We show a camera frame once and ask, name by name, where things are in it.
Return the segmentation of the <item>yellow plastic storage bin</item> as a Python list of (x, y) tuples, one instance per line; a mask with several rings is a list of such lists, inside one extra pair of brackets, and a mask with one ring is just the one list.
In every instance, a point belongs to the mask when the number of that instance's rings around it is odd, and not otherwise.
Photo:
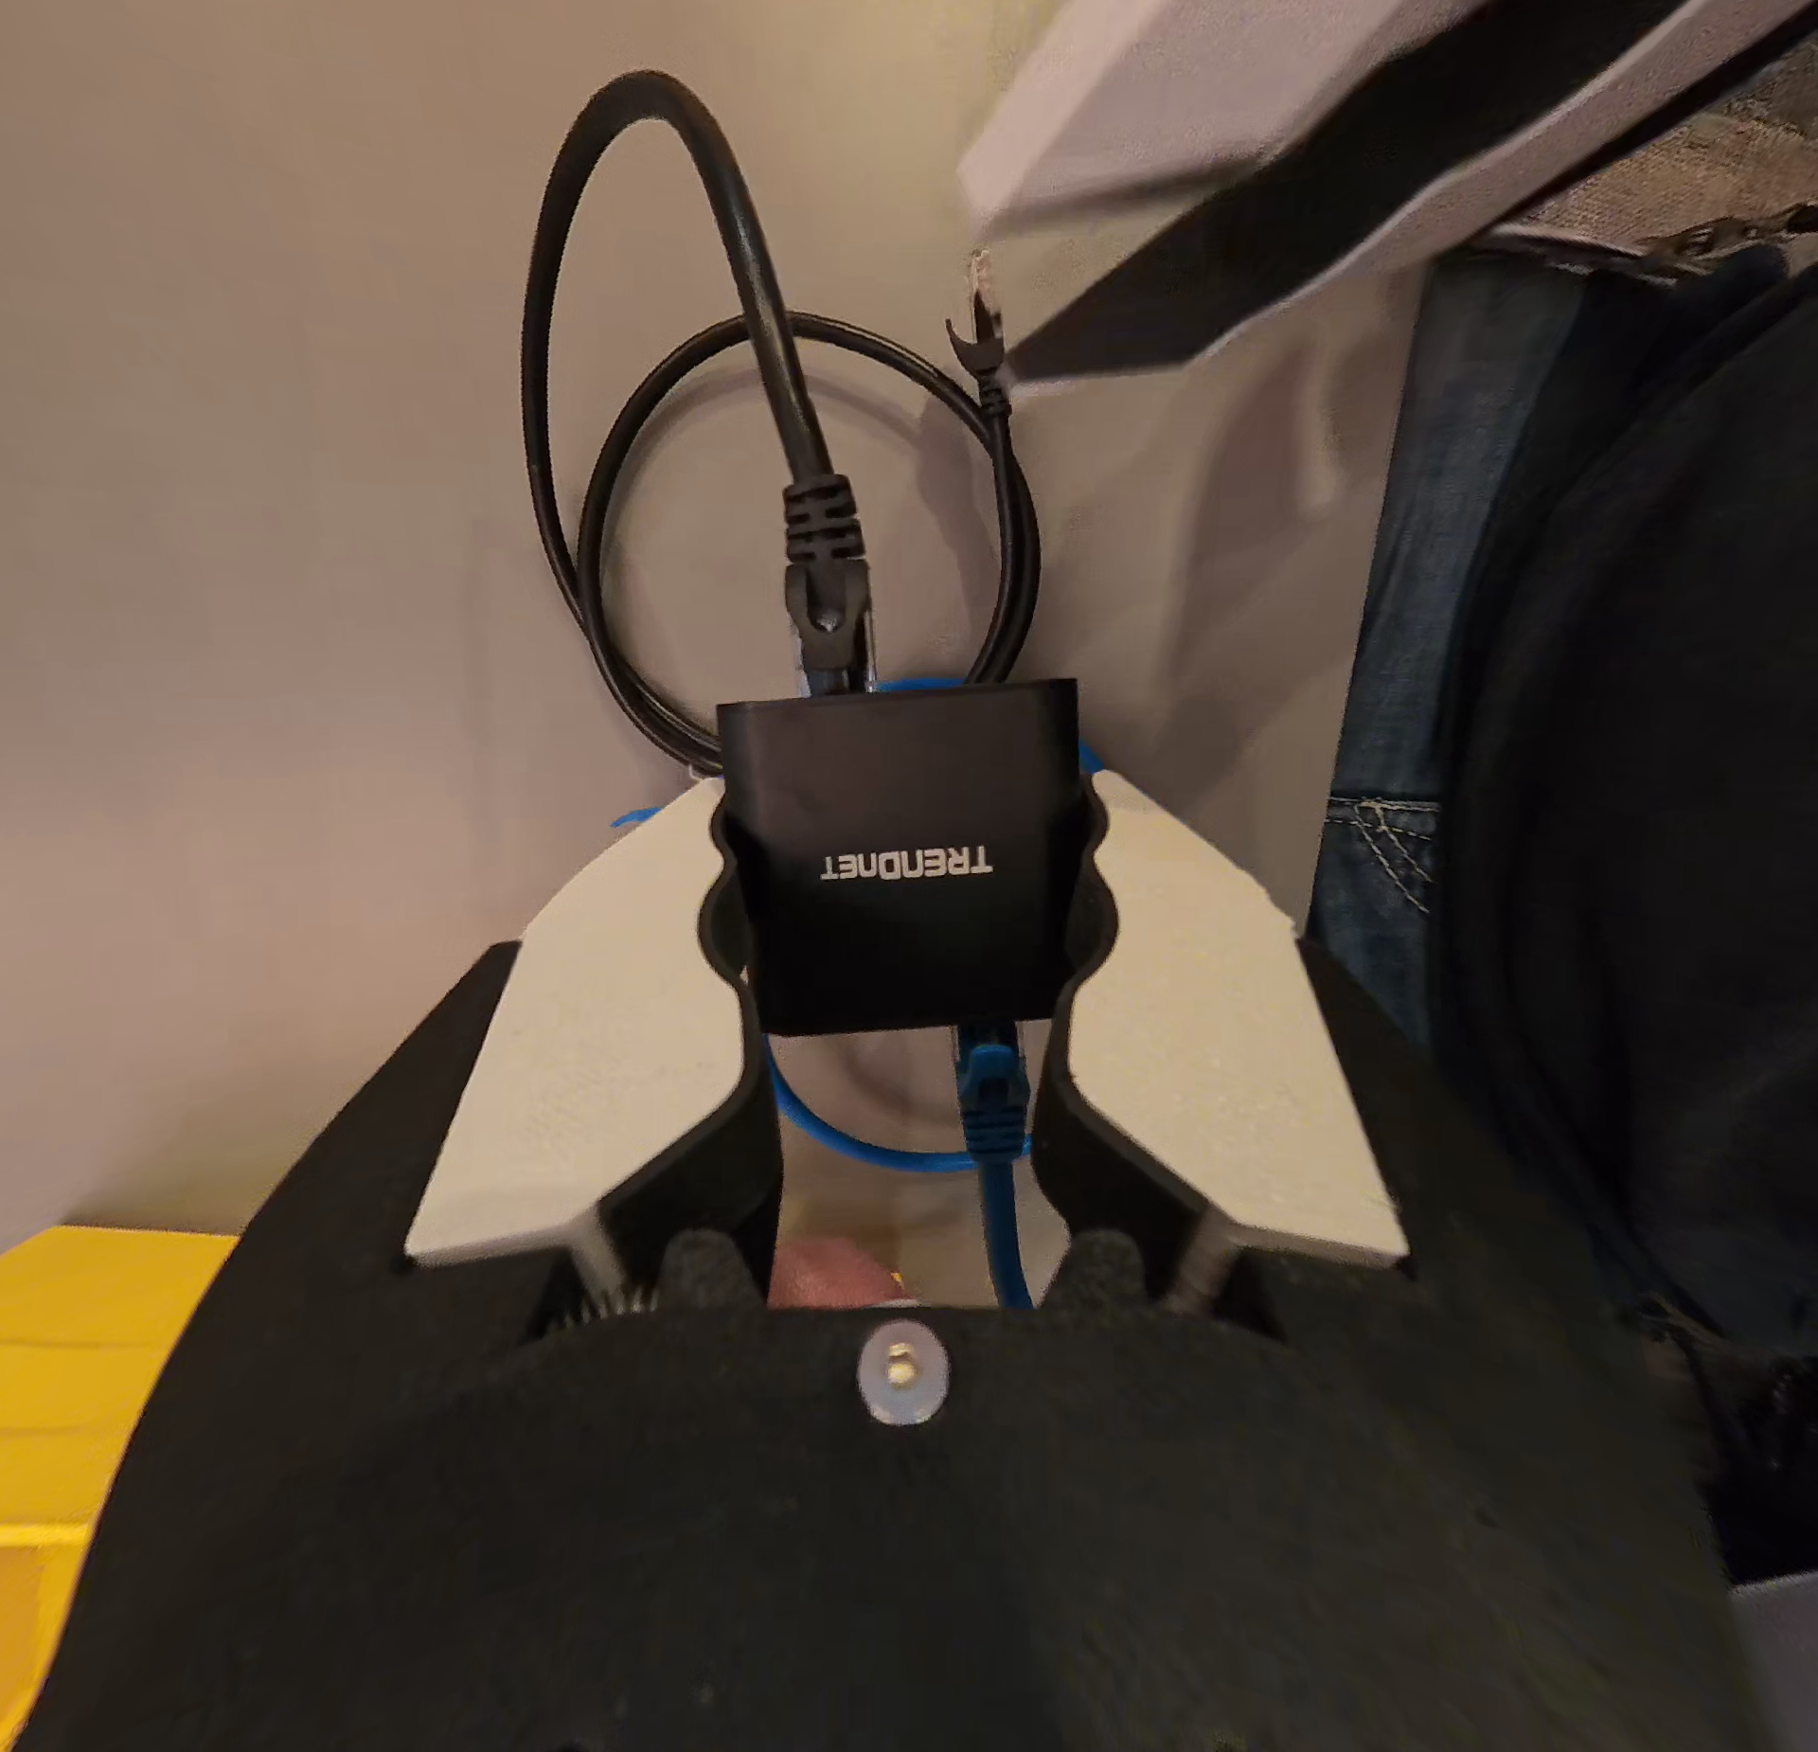
[(36, 1700), (124, 1444), (234, 1234), (60, 1223), (2, 1252), (2, 1746)]

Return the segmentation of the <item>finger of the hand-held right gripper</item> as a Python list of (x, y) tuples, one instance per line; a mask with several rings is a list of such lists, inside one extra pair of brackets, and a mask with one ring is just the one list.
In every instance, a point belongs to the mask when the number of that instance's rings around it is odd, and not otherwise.
[(1011, 353), (1017, 377), (1187, 364), (1310, 292), (1437, 258), (1628, 154), (1815, 28), (1815, 0), (1489, 0), (1194, 197)]
[(971, 229), (1220, 186), (1492, 0), (1066, 0), (958, 163)]

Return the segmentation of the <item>person's dark sweater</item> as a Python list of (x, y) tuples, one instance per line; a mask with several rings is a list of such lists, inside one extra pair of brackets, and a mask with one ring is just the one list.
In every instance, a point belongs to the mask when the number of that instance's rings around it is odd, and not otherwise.
[(1729, 1578), (1810, 1574), (1814, 268), (1584, 292), (1441, 736), (1441, 1061), (1692, 1389)]

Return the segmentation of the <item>person's blue jeans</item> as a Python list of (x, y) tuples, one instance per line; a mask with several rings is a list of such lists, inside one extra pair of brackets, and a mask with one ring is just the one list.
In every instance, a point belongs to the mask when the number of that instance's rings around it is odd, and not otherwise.
[(1407, 350), (1307, 935), (1422, 1053), (1441, 889), (1441, 700), (1467, 579), (1591, 281), (1518, 258), (1439, 263)]

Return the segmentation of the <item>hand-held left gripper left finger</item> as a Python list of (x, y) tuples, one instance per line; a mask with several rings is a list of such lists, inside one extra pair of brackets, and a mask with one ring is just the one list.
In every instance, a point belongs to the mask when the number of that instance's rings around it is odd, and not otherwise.
[(671, 1242), (728, 1234), (767, 1283), (784, 1155), (722, 783), (631, 826), (524, 927), (402, 1251), (565, 1252), (602, 1309)]

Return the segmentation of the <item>black ethernet splitter box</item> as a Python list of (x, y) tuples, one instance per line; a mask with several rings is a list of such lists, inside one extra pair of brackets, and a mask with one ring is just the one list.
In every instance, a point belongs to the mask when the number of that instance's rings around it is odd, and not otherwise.
[(1085, 843), (1074, 679), (732, 701), (718, 739), (767, 1034), (1056, 1014)]

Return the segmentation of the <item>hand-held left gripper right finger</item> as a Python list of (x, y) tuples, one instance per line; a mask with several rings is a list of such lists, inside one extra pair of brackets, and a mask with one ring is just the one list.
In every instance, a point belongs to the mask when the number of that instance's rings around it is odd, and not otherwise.
[(1167, 1309), (1207, 1309), (1248, 1252), (1405, 1262), (1296, 925), (1128, 776), (1089, 774), (1085, 817), (1035, 1097), (1046, 1204), (1128, 1238)]

